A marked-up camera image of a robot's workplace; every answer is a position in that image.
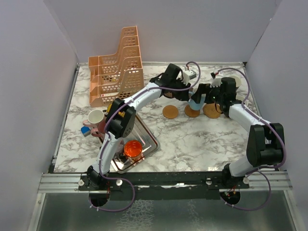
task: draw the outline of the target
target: red mug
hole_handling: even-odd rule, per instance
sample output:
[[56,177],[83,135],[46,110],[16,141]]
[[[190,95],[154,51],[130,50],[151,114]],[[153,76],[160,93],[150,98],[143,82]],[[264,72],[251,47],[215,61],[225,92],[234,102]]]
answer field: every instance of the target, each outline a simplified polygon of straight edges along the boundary
[[93,128],[91,130],[91,135],[94,136],[94,137],[104,138],[105,137],[105,132],[104,132],[105,125],[106,125],[106,121],[105,120],[101,121],[98,124],[97,128]]

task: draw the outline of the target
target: pink mug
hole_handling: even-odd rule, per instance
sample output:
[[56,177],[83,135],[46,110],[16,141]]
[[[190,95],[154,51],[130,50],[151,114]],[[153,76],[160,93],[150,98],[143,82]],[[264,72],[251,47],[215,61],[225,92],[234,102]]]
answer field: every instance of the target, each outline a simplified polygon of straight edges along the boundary
[[94,137],[104,138],[105,137],[105,132],[104,132],[105,125],[106,125],[106,121],[103,120],[102,122],[98,124],[97,128],[93,128],[91,130],[91,135]]
[[103,121],[105,114],[102,110],[95,109],[90,111],[88,114],[88,119],[82,122],[85,127],[97,128],[98,124]]

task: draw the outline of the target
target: mug handle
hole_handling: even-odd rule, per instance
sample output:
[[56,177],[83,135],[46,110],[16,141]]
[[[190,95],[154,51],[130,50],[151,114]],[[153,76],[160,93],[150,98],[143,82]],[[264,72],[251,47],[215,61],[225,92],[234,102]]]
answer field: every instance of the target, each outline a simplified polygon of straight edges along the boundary
[[101,137],[101,138],[104,138],[105,137],[105,134],[101,134],[99,131],[98,131],[98,128],[93,128],[91,130],[91,135],[94,136],[94,137]]
[[85,126],[85,127],[92,127],[92,124],[87,119],[82,121],[82,125]]

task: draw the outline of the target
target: dish rack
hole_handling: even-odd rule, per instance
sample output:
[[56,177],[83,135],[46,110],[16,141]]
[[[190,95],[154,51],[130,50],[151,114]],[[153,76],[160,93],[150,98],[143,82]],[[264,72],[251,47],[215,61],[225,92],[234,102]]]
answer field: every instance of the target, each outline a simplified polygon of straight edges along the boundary
[[89,57],[90,106],[106,106],[125,99],[144,87],[143,68],[136,26],[122,29],[113,55]]

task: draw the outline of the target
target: robotic arm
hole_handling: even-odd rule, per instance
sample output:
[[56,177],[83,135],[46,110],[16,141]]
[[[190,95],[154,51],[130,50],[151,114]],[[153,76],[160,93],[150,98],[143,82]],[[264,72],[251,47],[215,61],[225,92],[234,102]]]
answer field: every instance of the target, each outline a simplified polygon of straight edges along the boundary
[[[222,171],[222,179],[226,186],[233,186],[234,181],[242,179],[247,172],[261,165],[274,165],[282,161],[282,147],[270,129],[245,111],[241,106],[241,101],[235,99],[236,86],[233,78],[222,78],[217,87],[212,87],[211,84],[199,84],[196,93],[189,99],[190,84],[186,85],[183,80],[177,79],[180,71],[179,67],[170,64],[163,74],[152,78],[145,88],[133,96],[125,100],[114,100],[106,119],[106,131],[109,136],[105,136],[98,163],[94,164],[91,169],[96,171],[96,175],[109,172],[118,144],[133,129],[136,113],[152,100],[166,94],[181,101],[194,100],[196,103],[200,103],[201,97],[205,95],[204,103],[219,104],[220,110],[227,117],[237,121],[249,132],[246,156],[227,164]],[[117,113],[119,109],[121,112],[125,112],[124,117]],[[268,123],[284,140],[282,125]]]

